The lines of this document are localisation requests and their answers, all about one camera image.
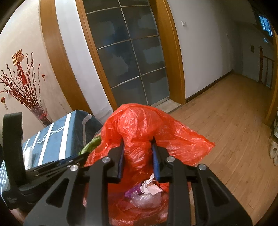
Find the dark baseboard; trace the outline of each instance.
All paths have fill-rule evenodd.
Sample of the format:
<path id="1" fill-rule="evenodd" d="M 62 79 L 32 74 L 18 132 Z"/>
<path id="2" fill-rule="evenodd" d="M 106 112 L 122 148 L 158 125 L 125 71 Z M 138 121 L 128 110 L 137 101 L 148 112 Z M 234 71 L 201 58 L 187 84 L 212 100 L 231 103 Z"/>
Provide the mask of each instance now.
<path id="1" fill-rule="evenodd" d="M 194 98 L 196 98 L 197 96 L 201 95 L 203 92 L 207 91 L 209 88 L 213 87 L 216 83 L 218 83 L 219 81 L 221 81 L 223 78 L 225 78 L 226 76 L 228 76 L 229 74 L 233 73 L 234 70 L 232 69 L 230 72 L 224 74 L 223 76 L 221 76 L 220 78 L 218 78 L 217 80 L 215 80 L 213 83 L 207 85 L 205 88 L 201 89 L 200 91 L 198 91 L 197 93 L 193 94 L 192 96 L 188 97 L 185 99 L 185 103 L 188 103 L 189 101 L 193 100 Z"/>

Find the small red lantern ornament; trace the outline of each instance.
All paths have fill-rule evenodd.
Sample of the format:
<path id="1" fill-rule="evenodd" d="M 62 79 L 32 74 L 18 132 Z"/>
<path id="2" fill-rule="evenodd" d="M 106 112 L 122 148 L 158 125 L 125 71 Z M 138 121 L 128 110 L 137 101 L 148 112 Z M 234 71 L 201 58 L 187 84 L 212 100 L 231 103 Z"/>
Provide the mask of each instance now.
<path id="1" fill-rule="evenodd" d="M 1 98 L 1 102 L 4 104 L 6 110 L 8 110 L 8 107 L 7 107 L 6 103 L 5 103 L 5 98 L 4 97 Z"/>

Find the red berry branch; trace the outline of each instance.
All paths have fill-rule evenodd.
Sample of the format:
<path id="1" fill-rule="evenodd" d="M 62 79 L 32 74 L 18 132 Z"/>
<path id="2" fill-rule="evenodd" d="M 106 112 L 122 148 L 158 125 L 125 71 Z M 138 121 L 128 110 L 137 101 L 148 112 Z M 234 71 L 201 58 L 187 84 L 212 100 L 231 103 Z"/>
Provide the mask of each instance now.
<path id="1" fill-rule="evenodd" d="M 34 70 L 33 52 L 31 53 L 31 62 L 28 61 L 28 54 L 26 53 L 27 59 L 27 71 L 23 71 L 20 62 L 18 62 L 17 70 L 11 71 L 7 65 L 9 73 L 5 73 L 3 70 L 0 74 L 0 83 L 5 84 L 5 90 L 0 93 L 9 93 L 21 104 L 25 105 L 28 109 L 32 110 L 34 107 L 41 105 L 41 89 L 39 79 L 39 67 L 38 75 Z"/>

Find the trash bag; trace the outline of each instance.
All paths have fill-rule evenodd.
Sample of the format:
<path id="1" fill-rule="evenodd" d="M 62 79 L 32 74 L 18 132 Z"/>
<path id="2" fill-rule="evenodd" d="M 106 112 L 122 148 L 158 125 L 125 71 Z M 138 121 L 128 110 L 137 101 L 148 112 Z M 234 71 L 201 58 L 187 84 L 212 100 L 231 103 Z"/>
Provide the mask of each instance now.
<path id="1" fill-rule="evenodd" d="M 109 195 L 118 198 L 111 201 L 108 197 L 112 225 L 134 225 L 138 224 L 139 219 L 148 219 L 146 224 L 149 225 L 161 223 L 160 219 L 164 219 L 161 214 L 163 215 L 165 211 L 167 217 L 167 193 L 162 196 L 162 204 L 159 208 L 126 209 L 128 205 L 122 205 L 124 208 L 119 208 L 119 203 L 124 202 L 124 193 L 138 183 L 149 179 L 153 173 L 150 143 L 153 136 L 158 146 L 166 148 L 169 155 L 187 165 L 198 163 L 215 145 L 157 108 L 140 104 L 120 106 L 103 125 L 101 144 L 89 155 L 85 164 L 85 166 L 90 166 L 107 156 L 110 149 L 118 147 L 121 140 L 124 140 L 125 166 L 122 180 L 119 184 L 108 185 Z M 168 183 L 161 185 L 160 187 L 167 192 Z"/>

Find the wooden newel post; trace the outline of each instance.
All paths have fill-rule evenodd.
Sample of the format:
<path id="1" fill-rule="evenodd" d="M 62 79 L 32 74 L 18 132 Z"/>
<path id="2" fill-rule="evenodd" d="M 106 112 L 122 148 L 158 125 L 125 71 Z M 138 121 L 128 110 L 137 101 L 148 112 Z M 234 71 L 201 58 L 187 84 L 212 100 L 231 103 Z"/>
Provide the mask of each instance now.
<path id="1" fill-rule="evenodd" d="M 260 46 L 260 74 L 259 74 L 259 83 L 262 83 L 262 62 L 263 62 L 263 53 L 262 53 L 262 47 Z"/>

